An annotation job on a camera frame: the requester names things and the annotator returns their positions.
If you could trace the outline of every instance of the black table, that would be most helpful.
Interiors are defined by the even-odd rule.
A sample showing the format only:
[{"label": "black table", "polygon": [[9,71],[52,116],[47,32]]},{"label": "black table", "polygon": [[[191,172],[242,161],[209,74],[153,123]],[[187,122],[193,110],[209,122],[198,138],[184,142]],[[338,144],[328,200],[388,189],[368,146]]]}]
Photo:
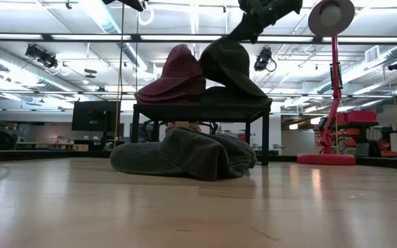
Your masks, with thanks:
[{"label": "black table", "polygon": [[232,122],[246,124],[246,142],[250,144],[251,123],[263,117],[262,161],[269,163],[269,113],[270,106],[222,105],[144,105],[134,104],[131,143],[138,142],[140,114],[154,121],[153,141],[159,139],[159,121]]}]

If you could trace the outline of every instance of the gray hat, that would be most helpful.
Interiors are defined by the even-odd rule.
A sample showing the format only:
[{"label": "gray hat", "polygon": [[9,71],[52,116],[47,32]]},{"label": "gray hat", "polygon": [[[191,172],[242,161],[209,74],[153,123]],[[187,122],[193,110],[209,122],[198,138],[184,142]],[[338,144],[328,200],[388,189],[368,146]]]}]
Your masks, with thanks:
[{"label": "gray hat", "polygon": [[254,150],[228,135],[174,128],[162,142],[116,147],[111,166],[118,172],[152,176],[187,176],[213,181],[240,178],[256,164]]}]

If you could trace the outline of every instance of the white ceiling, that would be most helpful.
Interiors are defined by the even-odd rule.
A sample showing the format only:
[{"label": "white ceiling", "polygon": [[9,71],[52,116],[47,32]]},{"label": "white ceiling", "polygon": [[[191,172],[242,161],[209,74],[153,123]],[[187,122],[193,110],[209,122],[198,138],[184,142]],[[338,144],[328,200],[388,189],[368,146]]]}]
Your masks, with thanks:
[{"label": "white ceiling", "polygon": [[[238,9],[237,0],[196,0],[197,8],[185,5],[181,0],[151,0],[149,6],[154,8],[154,20],[148,25],[140,25],[137,21],[137,12],[133,9],[125,9],[124,32],[128,34],[191,34],[191,12],[198,13],[198,25],[196,32],[199,34],[224,34],[226,28],[233,30],[241,20],[242,12]],[[223,2],[226,3],[227,12],[223,13]],[[315,0],[304,0],[304,8],[301,13],[291,13],[277,22],[275,26],[265,29],[264,34],[312,34],[307,27],[309,9]],[[344,35],[371,35],[371,36],[397,36],[397,0],[353,0],[357,13],[371,3],[366,10],[346,31]],[[80,8],[77,1],[72,1],[73,10],[67,10],[64,0],[20,0],[10,1],[9,6],[0,2],[0,32],[32,32],[32,33],[102,33],[100,27],[93,21],[87,12]],[[121,4],[112,3],[109,8],[117,23],[121,22]],[[149,13],[142,13],[142,19],[146,20]],[[77,87],[93,90],[97,85],[117,85],[118,67],[117,60],[120,57],[119,48],[114,43],[92,43],[90,45],[90,62],[86,63],[87,44],[85,43],[36,43],[43,49],[55,53],[57,58],[67,61],[72,68],[69,75],[57,76]],[[170,50],[178,43],[139,43],[132,44],[137,53],[143,59],[154,61],[160,67]],[[198,50],[203,51],[209,44],[197,44]],[[265,45],[243,44],[251,56],[251,64],[254,64],[256,55]],[[269,45],[273,53],[277,52],[281,45]],[[343,66],[352,64],[364,57],[364,51],[370,49],[368,45],[342,45],[339,47],[340,60]],[[0,41],[0,48],[13,55],[28,61],[24,55],[26,42]],[[316,83],[329,77],[329,63],[331,63],[331,48],[329,45],[318,45],[308,48],[317,48],[320,52],[303,67],[298,67],[308,56],[301,52],[308,45],[286,45],[277,57],[278,69],[275,73],[267,75],[266,72],[255,72],[251,66],[251,78],[266,92],[276,88],[292,88],[298,92],[308,90],[308,84]],[[99,73],[95,79],[84,85],[82,80],[86,74],[85,67],[97,70]],[[133,70],[129,66],[124,69],[123,79],[129,85],[135,85],[136,79]],[[151,81],[138,80],[138,85],[145,85]]]}]

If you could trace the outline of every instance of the maroon hat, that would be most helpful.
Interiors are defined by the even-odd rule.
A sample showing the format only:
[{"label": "maroon hat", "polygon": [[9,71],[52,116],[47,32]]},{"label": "maroon hat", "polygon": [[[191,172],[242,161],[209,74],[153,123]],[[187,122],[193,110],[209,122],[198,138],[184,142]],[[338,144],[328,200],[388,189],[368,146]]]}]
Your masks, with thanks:
[{"label": "maroon hat", "polygon": [[198,102],[205,91],[206,79],[199,62],[186,45],[172,48],[163,66],[162,77],[140,89],[135,95],[138,103],[177,103],[190,98]]}]

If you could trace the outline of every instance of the red pole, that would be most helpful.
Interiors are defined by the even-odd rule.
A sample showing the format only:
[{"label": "red pole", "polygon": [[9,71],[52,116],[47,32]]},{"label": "red pole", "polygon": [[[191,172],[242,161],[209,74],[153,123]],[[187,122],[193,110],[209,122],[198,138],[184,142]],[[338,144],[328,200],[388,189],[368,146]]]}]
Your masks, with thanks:
[{"label": "red pole", "polygon": [[332,62],[333,62],[333,88],[334,88],[334,102],[332,103],[332,108],[330,109],[329,116],[327,117],[327,122],[324,127],[323,134],[321,136],[321,144],[323,145],[323,153],[324,154],[332,154],[332,140],[330,139],[330,135],[332,130],[330,129],[330,125],[332,124],[334,118],[336,117],[336,113],[338,111],[338,106],[341,101],[341,89],[339,87],[339,61],[338,61],[338,36],[332,37]]}]

